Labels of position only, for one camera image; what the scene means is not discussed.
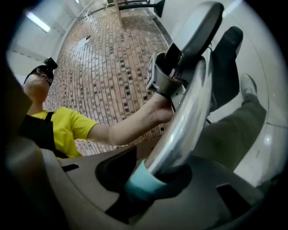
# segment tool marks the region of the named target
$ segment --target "black apron strap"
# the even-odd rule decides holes
[[[51,117],[53,115],[54,112],[48,112],[46,118],[45,118],[45,121],[48,122],[48,121],[51,121]]]
[[[49,149],[56,157],[68,158],[55,147],[53,123],[50,121],[54,112],[49,112],[46,119],[26,115],[19,130],[19,135],[33,140],[40,148]]]

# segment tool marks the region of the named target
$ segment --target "leg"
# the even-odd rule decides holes
[[[204,128],[193,155],[215,160],[234,170],[249,151],[262,129],[266,110],[259,103],[256,93],[246,93],[243,85],[241,82],[242,106]]]

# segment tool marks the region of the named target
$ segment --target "brick wall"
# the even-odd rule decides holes
[[[152,97],[145,89],[146,68],[152,53],[165,51],[167,43],[145,9],[121,11],[124,28],[111,9],[93,16],[76,22],[67,35],[45,108],[66,106],[111,126]],[[88,35],[89,42],[77,50],[78,41]],[[163,125],[156,127],[134,144],[155,139],[163,130]],[[115,148],[85,141],[76,146],[83,155]]]

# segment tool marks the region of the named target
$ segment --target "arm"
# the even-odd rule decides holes
[[[97,124],[91,128],[87,140],[107,145],[125,145],[134,141],[155,126],[171,120],[171,103],[165,97],[155,93],[136,113],[127,119],[107,126]]]

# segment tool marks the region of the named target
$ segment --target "glasses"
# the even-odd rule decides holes
[[[40,76],[45,74],[47,76],[46,79],[49,83],[52,83],[52,81],[53,81],[50,77],[48,77],[48,75],[45,73],[45,71],[43,71],[42,69],[40,69],[38,67],[36,68],[36,74],[38,74]]]

